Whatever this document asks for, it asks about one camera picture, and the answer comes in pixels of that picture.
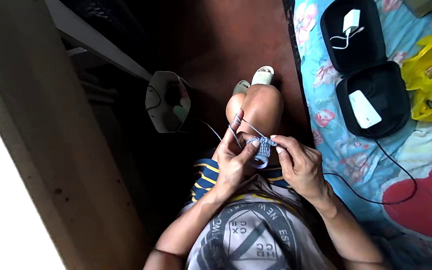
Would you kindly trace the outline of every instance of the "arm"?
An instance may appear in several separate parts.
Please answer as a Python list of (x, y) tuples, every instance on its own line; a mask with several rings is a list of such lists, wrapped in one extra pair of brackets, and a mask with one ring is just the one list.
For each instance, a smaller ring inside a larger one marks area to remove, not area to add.
[(159, 237), (144, 269), (183, 268), (187, 256), (199, 234), (227, 198), (211, 189), (186, 213), (175, 220)]
[[(243, 110), (237, 115), (243, 119)], [(237, 130), (238, 124), (233, 122), (231, 128)], [(248, 138), (252, 136), (238, 133), (240, 144)], [(183, 268), (183, 260), (188, 256), (196, 239), (213, 215), (236, 191), (243, 178), (245, 164), (256, 154), (258, 148), (259, 141), (253, 141), (241, 150), (231, 130), (226, 131), (216, 149), (219, 165), (216, 184), (163, 232), (146, 261), (145, 270)]]
[(384, 258), (324, 179), (321, 153), (294, 138), (272, 136), (284, 179), (320, 213), (334, 247), (348, 269), (386, 269)]

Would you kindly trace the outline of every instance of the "shorts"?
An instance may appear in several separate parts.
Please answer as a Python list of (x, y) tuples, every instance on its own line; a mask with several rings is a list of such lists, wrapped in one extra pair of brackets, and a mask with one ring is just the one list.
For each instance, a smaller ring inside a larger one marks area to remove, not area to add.
[[(194, 163), (194, 174), (196, 181), (191, 189), (191, 202), (197, 202), (216, 184), (219, 176), (218, 163), (210, 158), (199, 159)], [(270, 184), (288, 188), (291, 187), (283, 178), (283, 171), (279, 165), (268, 165), (264, 169), (257, 169), (256, 174), (266, 178)]]

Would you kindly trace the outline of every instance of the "slipper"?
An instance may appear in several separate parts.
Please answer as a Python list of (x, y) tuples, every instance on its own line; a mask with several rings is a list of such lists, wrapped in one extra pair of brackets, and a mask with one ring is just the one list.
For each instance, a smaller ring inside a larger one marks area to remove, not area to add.
[(275, 70), (271, 66), (263, 66), (260, 67), (254, 76), (252, 77), (251, 85), (262, 84), (262, 85), (270, 85), (273, 81), (273, 77), (275, 75)]
[(233, 96), (239, 93), (246, 93), (246, 90), (251, 86), (248, 81), (242, 80), (234, 87)]

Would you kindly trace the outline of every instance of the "bed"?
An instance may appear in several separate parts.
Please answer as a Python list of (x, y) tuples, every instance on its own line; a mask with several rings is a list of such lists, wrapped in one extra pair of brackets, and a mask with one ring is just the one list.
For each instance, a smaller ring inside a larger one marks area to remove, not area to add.
[[(289, 35), (301, 89), (307, 102), (323, 171), (339, 174), (361, 196), (394, 201), (411, 193), (413, 182), (375, 141), (346, 128), (335, 94), (339, 73), (325, 47), (320, 16), (333, 0), (285, 0)], [(432, 34), (432, 12), (417, 19), (401, 0), (376, 0), (388, 60), (398, 63), (419, 51), (416, 42)], [(432, 269), (432, 122), (409, 120), (379, 140), (384, 150), (418, 183), (416, 195), (399, 205), (377, 205), (357, 197), (333, 175), (326, 179), (379, 245), (395, 269)]]

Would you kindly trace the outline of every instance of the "black case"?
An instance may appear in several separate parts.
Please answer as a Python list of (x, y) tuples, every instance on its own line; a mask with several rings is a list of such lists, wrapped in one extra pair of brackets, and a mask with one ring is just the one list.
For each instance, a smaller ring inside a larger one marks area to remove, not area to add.
[[(331, 37), (345, 37), (344, 16), (352, 9), (361, 10), (359, 27), (364, 29), (346, 41)], [(343, 75), (336, 86), (336, 95), (347, 129), (356, 136), (384, 138), (399, 131), (410, 116), (410, 99), (401, 78), (399, 65), (388, 61), (381, 30), (378, 8), (373, 0), (336, 0), (321, 16), (321, 32), (335, 70)], [(361, 90), (381, 116), (381, 122), (361, 128), (351, 108), (349, 95)]]

